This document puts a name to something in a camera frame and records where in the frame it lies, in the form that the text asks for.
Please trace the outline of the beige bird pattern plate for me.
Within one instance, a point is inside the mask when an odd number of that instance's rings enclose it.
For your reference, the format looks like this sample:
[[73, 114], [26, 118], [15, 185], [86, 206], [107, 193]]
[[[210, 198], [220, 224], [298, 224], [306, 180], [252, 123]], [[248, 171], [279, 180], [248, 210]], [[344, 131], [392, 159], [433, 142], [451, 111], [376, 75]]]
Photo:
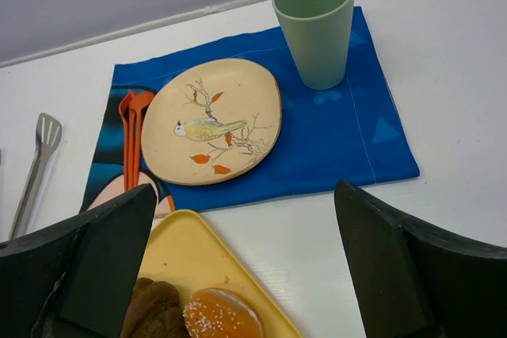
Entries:
[[216, 184], [262, 161], [281, 122], [280, 89], [268, 69], [247, 59], [209, 61], [155, 95], [143, 118], [143, 159], [168, 183]]

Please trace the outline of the green plastic cup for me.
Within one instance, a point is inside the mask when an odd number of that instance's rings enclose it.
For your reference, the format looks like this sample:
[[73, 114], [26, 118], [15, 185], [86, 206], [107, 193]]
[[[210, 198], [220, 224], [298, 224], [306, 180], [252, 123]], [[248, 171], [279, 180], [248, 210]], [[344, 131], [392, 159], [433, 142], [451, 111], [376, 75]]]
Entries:
[[354, 0], [272, 0], [303, 84], [328, 90], [345, 76]]

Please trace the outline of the blue printed cloth placemat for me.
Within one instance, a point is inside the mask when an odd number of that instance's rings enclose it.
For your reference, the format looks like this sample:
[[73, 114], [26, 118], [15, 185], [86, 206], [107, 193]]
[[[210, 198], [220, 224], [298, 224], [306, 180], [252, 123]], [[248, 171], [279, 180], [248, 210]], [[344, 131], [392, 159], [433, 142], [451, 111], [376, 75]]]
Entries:
[[124, 131], [118, 107], [129, 91], [158, 92], [186, 69], [213, 59], [239, 58], [268, 69], [278, 81], [282, 124], [272, 152], [232, 180], [181, 186], [143, 175], [154, 185], [163, 214], [206, 211], [280, 197], [328, 192], [339, 180], [358, 185], [415, 178], [420, 170], [380, 66], [363, 10], [353, 11], [345, 78], [314, 91], [300, 80], [280, 28], [244, 33], [146, 61], [115, 66], [82, 205], [123, 189]]

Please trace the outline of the brown chocolate croissant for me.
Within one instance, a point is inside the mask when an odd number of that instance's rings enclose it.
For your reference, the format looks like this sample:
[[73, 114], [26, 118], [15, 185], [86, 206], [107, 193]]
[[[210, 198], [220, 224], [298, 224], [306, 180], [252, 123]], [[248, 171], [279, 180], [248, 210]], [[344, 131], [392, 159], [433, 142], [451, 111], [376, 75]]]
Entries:
[[138, 278], [120, 337], [189, 337], [177, 288], [166, 281]]

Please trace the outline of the orange plastic fork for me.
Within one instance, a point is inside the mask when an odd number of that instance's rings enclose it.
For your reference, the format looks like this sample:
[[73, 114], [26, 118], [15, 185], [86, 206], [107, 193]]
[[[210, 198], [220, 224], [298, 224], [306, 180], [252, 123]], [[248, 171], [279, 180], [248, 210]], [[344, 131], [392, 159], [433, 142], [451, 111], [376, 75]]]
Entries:
[[124, 190], [127, 191], [129, 189], [129, 142], [130, 142], [130, 132], [129, 132], [129, 120], [126, 117], [129, 105], [134, 97], [134, 92], [132, 90], [128, 90], [127, 95], [120, 101], [118, 106], [118, 112], [120, 115], [120, 119], [123, 124], [124, 129], [124, 148], [123, 148], [123, 169], [124, 169]]

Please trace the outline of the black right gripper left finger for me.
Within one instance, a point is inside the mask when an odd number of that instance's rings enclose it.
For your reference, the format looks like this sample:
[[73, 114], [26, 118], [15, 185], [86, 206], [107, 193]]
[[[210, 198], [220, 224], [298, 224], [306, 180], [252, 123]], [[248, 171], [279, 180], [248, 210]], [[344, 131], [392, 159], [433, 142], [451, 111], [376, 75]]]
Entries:
[[3, 337], [118, 337], [157, 197], [140, 185], [1, 244]]

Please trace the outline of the orange plastic spoon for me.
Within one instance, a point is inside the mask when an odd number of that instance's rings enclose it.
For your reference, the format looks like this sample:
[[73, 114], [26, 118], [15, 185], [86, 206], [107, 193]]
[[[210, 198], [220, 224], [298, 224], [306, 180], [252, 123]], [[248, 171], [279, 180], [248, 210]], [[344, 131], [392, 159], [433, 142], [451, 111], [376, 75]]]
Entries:
[[135, 94], [129, 104], [129, 115], [133, 116], [131, 122], [132, 141], [134, 146], [130, 149], [132, 158], [130, 159], [130, 177], [129, 188], [135, 188], [139, 183], [140, 161], [141, 161], [141, 134], [143, 127], [143, 111], [150, 105], [154, 99], [152, 92], [146, 91]]

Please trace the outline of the yellow plastic tray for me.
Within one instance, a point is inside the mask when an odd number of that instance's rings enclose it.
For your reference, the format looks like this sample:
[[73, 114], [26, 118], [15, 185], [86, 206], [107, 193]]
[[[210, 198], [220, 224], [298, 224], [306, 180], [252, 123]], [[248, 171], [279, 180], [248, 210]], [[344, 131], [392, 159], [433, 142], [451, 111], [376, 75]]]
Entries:
[[263, 284], [194, 211], [175, 211], [151, 231], [139, 276], [173, 284], [184, 306], [204, 288], [235, 292], [260, 315], [266, 337], [302, 335]]

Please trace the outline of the silver metal tongs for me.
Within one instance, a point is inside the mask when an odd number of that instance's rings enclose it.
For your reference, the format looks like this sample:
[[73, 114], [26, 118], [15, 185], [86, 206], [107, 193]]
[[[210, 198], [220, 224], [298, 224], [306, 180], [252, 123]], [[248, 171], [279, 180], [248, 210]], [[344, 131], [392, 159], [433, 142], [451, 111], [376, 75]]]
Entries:
[[45, 169], [59, 146], [62, 133], [63, 126], [56, 118], [45, 112], [39, 114], [36, 123], [34, 157], [10, 230], [10, 240], [23, 236], [27, 232]]

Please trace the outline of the orange glazed sesame bun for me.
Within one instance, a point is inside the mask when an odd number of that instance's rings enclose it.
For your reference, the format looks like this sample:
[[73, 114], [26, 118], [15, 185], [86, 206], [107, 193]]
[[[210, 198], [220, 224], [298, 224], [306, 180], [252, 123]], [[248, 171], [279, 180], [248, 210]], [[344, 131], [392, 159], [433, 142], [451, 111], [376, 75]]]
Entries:
[[185, 304], [183, 317], [191, 337], [266, 337], [264, 324], [254, 307], [223, 288], [196, 291]]

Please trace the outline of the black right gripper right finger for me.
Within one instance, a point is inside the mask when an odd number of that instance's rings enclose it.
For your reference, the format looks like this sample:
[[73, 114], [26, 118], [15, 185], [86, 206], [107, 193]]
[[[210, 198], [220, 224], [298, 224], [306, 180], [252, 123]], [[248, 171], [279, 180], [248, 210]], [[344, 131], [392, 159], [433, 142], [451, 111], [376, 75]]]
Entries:
[[504, 337], [506, 249], [400, 211], [347, 181], [337, 224], [368, 337]]

